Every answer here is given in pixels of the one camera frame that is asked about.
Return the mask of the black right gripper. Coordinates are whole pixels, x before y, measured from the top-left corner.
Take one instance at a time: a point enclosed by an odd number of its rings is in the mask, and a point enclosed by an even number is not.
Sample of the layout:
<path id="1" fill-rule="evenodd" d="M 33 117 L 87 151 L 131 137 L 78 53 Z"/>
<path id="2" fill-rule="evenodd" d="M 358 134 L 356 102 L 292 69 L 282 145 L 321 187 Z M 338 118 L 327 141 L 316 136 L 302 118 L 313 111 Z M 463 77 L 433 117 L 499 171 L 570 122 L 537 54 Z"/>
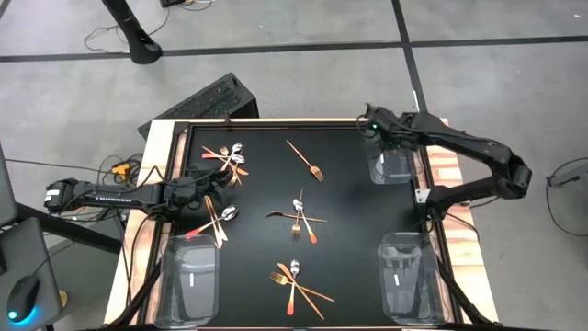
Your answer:
<path id="1" fill-rule="evenodd" d="M 404 148 L 416 150 L 419 136 L 413 127 L 416 113 L 404 112 L 396 116 L 386 109 L 376 109 L 365 113 L 366 120 L 365 141 L 368 145 L 383 145 L 389 148 Z"/>

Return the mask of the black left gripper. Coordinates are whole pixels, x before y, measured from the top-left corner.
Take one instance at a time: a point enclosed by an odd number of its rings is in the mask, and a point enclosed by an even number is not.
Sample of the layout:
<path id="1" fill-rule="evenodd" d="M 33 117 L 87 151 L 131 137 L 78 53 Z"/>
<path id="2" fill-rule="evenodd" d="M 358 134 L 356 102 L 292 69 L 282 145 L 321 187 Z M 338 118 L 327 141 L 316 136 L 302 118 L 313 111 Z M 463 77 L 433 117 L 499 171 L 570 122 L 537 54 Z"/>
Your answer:
<path id="1" fill-rule="evenodd" d="M 199 206 L 204 195 L 218 205 L 229 205 L 231 189 L 220 185 L 228 185 L 232 180 L 232 171 L 219 168 L 190 168 L 187 177 L 177 177 L 163 183 L 163 199 L 168 210 L 180 210 L 196 202 Z"/>

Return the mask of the clear plastic container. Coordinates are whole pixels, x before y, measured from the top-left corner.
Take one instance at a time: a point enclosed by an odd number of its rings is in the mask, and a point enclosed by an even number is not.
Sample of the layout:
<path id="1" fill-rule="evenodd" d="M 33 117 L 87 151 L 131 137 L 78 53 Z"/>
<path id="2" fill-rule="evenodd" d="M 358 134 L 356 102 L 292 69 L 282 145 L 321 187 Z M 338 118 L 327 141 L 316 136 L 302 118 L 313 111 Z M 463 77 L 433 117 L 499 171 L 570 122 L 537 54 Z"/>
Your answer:
<path id="1" fill-rule="evenodd" d="M 383 313 L 399 325 L 447 321 L 436 254 L 428 234 L 385 234 L 378 248 Z"/>
<path id="2" fill-rule="evenodd" d="M 404 184 L 413 179 L 415 169 L 411 151 L 385 145 L 379 138 L 366 139 L 364 148 L 375 184 Z"/>
<path id="3" fill-rule="evenodd" d="M 169 238 L 154 324 L 160 329 L 188 329 L 210 322 L 218 312 L 219 263 L 212 236 Z"/>

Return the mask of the black metal bar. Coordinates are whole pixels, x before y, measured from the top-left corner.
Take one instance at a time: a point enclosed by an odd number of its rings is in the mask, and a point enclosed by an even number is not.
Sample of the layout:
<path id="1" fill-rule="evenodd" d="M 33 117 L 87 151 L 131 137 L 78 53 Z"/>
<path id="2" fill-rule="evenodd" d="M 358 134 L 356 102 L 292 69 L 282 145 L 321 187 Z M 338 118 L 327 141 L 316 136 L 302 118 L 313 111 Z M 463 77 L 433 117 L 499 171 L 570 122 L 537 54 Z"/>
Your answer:
<path id="1" fill-rule="evenodd" d="M 118 254 L 121 250 L 122 243 L 120 239 L 95 232 L 82 225 L 69 223 L 63 218 L 50 216 L 42 211 L 35 210 L 29 206 L 16 203 L 17 217 L 16 221 L 21 222 L 28 218 L 37 219 L 40 228 L 50 234 L 56 234 L 60 237 L 71 240 L 72 242 L 88 245 L 112 254 Z"/>

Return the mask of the black floor stand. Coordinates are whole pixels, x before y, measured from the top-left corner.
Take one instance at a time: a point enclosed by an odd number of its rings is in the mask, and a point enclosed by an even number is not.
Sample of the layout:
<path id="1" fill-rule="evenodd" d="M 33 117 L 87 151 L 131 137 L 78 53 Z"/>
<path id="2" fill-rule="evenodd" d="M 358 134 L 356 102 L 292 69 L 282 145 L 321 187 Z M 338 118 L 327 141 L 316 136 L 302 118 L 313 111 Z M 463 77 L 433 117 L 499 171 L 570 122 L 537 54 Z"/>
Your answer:
<path id="1" fill-rule="evenodd" d="M 161 46 L 142 28 L 126 0 L 101 1 L 125 35 L 134 63 L 150 64 L 162 57 Z"/>

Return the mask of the grey rounded pad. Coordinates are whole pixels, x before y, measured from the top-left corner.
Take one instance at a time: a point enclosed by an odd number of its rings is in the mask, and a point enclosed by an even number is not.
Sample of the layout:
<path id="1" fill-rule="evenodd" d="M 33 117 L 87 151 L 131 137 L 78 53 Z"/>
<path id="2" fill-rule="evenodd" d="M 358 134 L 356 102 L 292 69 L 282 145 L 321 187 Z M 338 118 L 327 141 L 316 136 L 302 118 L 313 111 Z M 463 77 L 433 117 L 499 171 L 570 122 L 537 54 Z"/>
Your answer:
<path id="1" fill-rule="evenodd" d="M 6 270 L 0 272 L 0 331 L 36 331 L 52 325 L 63 305 L 40 222 L 28 219 L 0 233 L 0 257 Z M 34 276 L 38 291 L 29 314 L 8 306 L 10 292 L 25 277 Z"/>

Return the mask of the grey stand base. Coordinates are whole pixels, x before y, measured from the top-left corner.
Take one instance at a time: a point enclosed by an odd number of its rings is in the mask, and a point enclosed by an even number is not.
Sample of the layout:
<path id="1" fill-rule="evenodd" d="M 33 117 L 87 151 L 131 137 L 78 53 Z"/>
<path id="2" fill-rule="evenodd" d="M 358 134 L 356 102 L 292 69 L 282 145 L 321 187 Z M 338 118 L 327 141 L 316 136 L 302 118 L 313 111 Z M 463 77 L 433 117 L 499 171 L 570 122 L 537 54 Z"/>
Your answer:
<path id="1" fill-rule="evenodd" d="M 562 174 L 552 175 L 548 178 L 548 185 L 550 187 L 561 187 L 579 180 L 583 180 L 588 185 L 588 163 L 578 165 Z"/>

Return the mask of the black computer mouse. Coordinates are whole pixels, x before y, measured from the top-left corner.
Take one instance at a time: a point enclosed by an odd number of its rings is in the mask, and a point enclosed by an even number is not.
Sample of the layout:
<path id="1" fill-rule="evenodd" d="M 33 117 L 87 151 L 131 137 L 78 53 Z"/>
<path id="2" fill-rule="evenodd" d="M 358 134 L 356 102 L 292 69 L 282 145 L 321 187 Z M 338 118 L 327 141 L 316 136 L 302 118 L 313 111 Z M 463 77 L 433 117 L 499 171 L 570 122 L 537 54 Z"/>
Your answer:
<path id="1" fill-rule="evenodd" d="M 37 276 L 27 275 L 19 279 L 8 294 L 6 316 L 13 324 L 26 323 L 33 315 L 40 289 Z"/>

